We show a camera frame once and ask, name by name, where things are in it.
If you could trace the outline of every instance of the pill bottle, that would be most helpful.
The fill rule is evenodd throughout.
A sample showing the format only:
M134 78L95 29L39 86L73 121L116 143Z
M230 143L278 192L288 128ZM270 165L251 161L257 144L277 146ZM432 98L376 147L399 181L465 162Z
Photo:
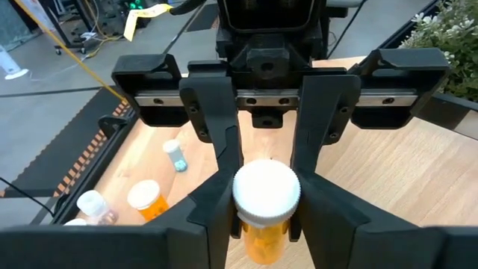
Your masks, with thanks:
M154 180L136 183L129 191L127 200L128 204L138 210L146 221L155 219L169 209L159 184Z
M118 221L118 214L98 191L85 192L78 198L76 205L88 216L91 225L113 225Z
M187 162L182 154L180 143L178 140L168 140L163 144L163 151L168 154L171 162L174 165L174 169L177 172L184 172L187 170Z
M64 224L64 226L86 226L87 221L81 218L73 219Z
M247 255L261 265L276 262L284 252L289 219L299 203L295 172L279 161L251 161L236 173L232 195Z

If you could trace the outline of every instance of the wooden tabletop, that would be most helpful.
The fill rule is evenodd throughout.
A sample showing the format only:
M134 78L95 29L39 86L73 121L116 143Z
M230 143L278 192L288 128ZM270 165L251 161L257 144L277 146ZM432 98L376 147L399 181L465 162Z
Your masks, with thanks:
M319 61L315 66L350 67L361 58ZM273 158L289 163L295 112L282 129L254 129L240 112L245 162ZM175 173L164 141L181 141L188 170ZM186 197L217 170L211 144L200 142L190 123L150 128L138 121L100 179L96 190L119 212L119 225L141 225L126 202L133 184L159 182L170 205ZM397 131L365 131L349 124L339 143L325 146L317 173L336 185L418 225L478 225L478 141L413 119ZM242 240L230 240L226 268L261 268L246 256ZM269 268L314 268L303 236Z

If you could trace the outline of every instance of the concrete floor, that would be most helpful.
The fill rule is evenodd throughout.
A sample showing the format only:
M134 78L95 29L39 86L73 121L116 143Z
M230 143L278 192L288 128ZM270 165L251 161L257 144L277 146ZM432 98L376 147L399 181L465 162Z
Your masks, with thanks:
M429 0L369 0L350 27L332 58L367 55L392 35ZM343 31L354 10L346 19L333 19L331 31ZM105 83L111 81L111 70L120 55L156 54L168 46L191 14L161 15L139 31L132 43L106 43L97 56L85 64ZM170 53L182 72L191 60L216 59L215 31L205 30L181 35ZM0 80L0 95L39 93L42 91L93 87L99 85L66 54L57 56L52 42L42 35L10 52L15 61L31 71L13 81ZM55 135L78 113L94 92L62 93L0 99L0 176L9 181L40 153ZM0 227L29 224L39 206L23 198L0 199Z

